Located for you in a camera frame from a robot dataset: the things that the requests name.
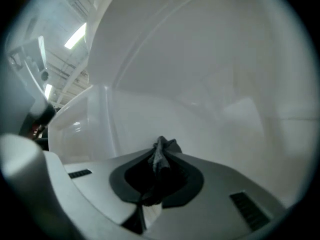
gray plastic part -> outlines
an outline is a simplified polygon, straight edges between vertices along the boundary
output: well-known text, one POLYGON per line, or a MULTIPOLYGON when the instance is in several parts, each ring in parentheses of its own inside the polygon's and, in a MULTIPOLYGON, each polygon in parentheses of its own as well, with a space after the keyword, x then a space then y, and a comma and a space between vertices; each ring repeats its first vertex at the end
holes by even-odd
POLYGON ((6 134, 0 137, 0 154, 4 179, 43 232, 53 239, 83 239, 56 198, 40 147, 6 134))
POLYGON ((25 43, 23 45, 23 49, 25 55, 31 57, 35 61, 40 72, 47 68, 46 50, 43 36, 39 36, 38 38, 25 43))
POLYGON ((173 155, 203 173, 203 188, 186 206, 163 209, 160 217, 143 234, 145 237, 230 240, 246 236, 251 230, 230 199, 231 194, 242 191, 270 219, 285 213, 285 208, 275 197, 236 170, 185 154, 173 155))
POLYGON ((68 173, 90 170, 92 174, 75 178, 72 180, 73 183, 101 213, 115 223, 122 224, 135 212, 137 206, 122 201, 115 194, 111 188, 109 176, 115 168, 145 154, 148 150, 119 156, 107 161, 65 164, 64 168, 68 173))
MULTIPOLYGON (((65 168, 68 173, 84 169, 92 171, 92 174, 76 178, 73 182, 99 211, 116 221, 120 215, 122 219, 128 217, 133 210, 126 206, 122 207, 121 201, 114 197, 108 176, 121 164, 147 151, 143 150, 107 161, 67 164, 65 168)), ((143 236, 149 239, 166 240, 230 240, 248 236, 252 231, 230 199, 231 194, 242 191, 245 191, 271 220, 272 225, 274 224, 272 219, 285 214, 285 208, 275 197, 236 170, 181 153, 171 152, 171 154, 197 167, 203 173, 203 188, 187 205, 162 209, 160 216, 144 232, 143 236)))
POLYGON ((4 179, 48 236, 141 239, 95 209, 73 184, 56 154, 43 153, 27 138, 6 134, 0 136, 0 158, 4 179))
MULTIPOLYGON (((5 180, 27 207, 34 221, 54 238, 141 239, 141 236, 110 220, 119 216, 119 211, 124 220, 131 214, 132 204, 122 209, 121 206, 126 204, 113 196, 110 186, 103 186, 109 184, 107 175, 111 171, 146 151, 107 161, 66 165, 68 172, 82 169, 92 171, 92 174, 72 180, 56 154, 43 153, 33 141, 26 138, 11 134, 0 137, 1 171, 5 180)), ((203 188, 187 205, 163 209, 142 237, 169 240, 248 237, 251 230, 229 197, 241 191, 245 191, 273 219, 255 231, 250 239, 255 236, 259 238, 264 232, 270 231, 285 215, 286 210, 276 198, 234 169, 185 154, 172 155, 203 173, 203 188)))

gray plastic surface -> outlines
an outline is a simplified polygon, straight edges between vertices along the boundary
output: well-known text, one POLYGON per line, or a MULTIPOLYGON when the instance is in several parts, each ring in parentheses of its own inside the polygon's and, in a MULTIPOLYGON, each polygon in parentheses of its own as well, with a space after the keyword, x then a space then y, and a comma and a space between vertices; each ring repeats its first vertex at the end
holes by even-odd
POLYGON ((245 191, 270 219, 285 213, 275 197, 236 170, 185 154, 174 155, 203 173, 203 188, 186 206, 163 209, 143 234, 145 237, 230 240, 246 236, 251 230, 229 197, 241 191, 245 191))
MULTIPOLYGON (((65 168, 68 173, 84 169, 92 171, 92 174, 75 178, 74 184, 99 211, 120 224, 133 213, 135 205, 122 202, 115 196, 108 176, 118 166, 147 151, 148 149, 107 161, 68 164, 65 168)), ((285 208, 275 197, 236 170, 193 156, 172 154, 203 173, 203 188, 187 205, 162 209, 160 216, 143 236, 169 240, 230 240, 247 236, 251 230, 229 197, 242 191, 246 192, 269 219, 285 214, 285 208)))
POLYGON ((115 224, 98 211, 70 179, 56 154, 45 151, 44 155, 57 199, 84 238, 88 240, 141 239, 137 234, 115 224))
POLYGON ((136 210, 136 205, 122 201, 112 190, 109 176, 113 170, 133 160, 149 149, 119 156, 107 161, 65 164, 68 173, 89 169, 92 174, 74 178, 72 181, 101 213, 117 224, 125 222, 136 210))
POLYGON ((60 206, 43 151, 33 141, 0 136, 1 172, 34 222, 53 239, 83 239, 60 206))
POLYGON ((28 113, 35 103, 22 79, 14 72, 6 58, 1 58, 3 70, 0 70, 0 133, 18 134, 28 113))

ceiling light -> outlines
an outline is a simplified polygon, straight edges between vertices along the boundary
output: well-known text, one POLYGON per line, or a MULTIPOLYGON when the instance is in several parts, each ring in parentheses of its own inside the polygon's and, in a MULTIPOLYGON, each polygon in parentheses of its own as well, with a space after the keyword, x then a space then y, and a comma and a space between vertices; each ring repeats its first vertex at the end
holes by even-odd
POLYGON ((87 23, 84 23, 71 37, 70 39, 65 43, 64 47, 67 47, 68 49, 71 49, 74 47, 74 45, 85 35, 86 33, 86 25, 87 23))
POLYGON ((52 88, 51 84, 47 84, 45 86, 44 96, 46 97, 47 100, 49 100, 49 95, 50 95, 50 92, 51 92, 51 88, 52 88))

black rubber seal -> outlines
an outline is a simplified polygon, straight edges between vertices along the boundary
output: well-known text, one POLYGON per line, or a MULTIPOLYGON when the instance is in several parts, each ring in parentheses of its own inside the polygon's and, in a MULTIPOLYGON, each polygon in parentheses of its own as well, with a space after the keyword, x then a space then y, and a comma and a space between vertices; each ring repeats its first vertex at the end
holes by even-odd
MULTIPOLYGON (((147 160, 154 152, 154 149, 116 168, 109 177, 111 188, 115 194, 124 202, 140 204, 141 193, 134 189, 126 180, 126 172, 139 166, 147 160)), ((166 196, 162 200, 162 208, 180 207, 189 203, 202 189, 204 176, 199 169, 184 160, 165 151, 165 155, 171 161, 177 163, 188 173, 187 183, 178 191, 166 196)))
POLYGON ((48 106, 46 107, 45 111, 42 113, 42 115, 35 120, 35 123, 37 125, 43 125, 46 126, 50 123, 51 119, 56 115, 56 110, 54 106, 50 102, 48 102, 48 106))
POLYGON ((134 213, 121 226, 141 235, 147 229, 142 207, 137 206, 134 213))

ceiling beam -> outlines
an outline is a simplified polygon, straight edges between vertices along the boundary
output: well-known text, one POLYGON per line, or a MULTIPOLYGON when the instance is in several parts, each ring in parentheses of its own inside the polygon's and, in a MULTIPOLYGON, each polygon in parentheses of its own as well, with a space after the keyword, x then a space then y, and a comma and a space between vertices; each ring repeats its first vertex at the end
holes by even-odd
POLYGON ((62 108, 64 105, 62 105, 62 104, 58 104, 58 103, 56 103, 56 102, 54 102, 54 101, 49 101, 54 107, 58 107, 58 108, 62 108))
POLYGON ((81 15, 78 11, 76 11, 76 9, 67 1, 67 0, 60 0, 65 6, 67 6, 68 8, 70 8, 71 11, 73 11, 75 13, 75 15, 78 17, 78 19, 82 22, 86 22, 86 18, 81 15))
POLYGON ((76 68, 75 70, 71 73, 71 75, 69 76, 68 80, 65 83, 65 86, 62 89, 62 92, 60 93, 58 99, 57 99, 57 103, 60 104, 63 97, 64 97, 64 93, 67 93, 70 86, 73 84, 73 82, 77 79, 77 77, 80 75, 80 73, 82 71, 84 71, 88 65, 88 58, 89 56, 87 56, 76 68))
MULTIPOLYGON (((57 93, 57 94, 61 94, 62 93, 62 91, 60 91, 59 89, 55 89, 54 92, 57 93)), ((70 99, 73 99, 75 97, 75 95, 73 95, 70 92, 69 93, 65 93, 64 92, 63 95, 69 97, 70 99)))

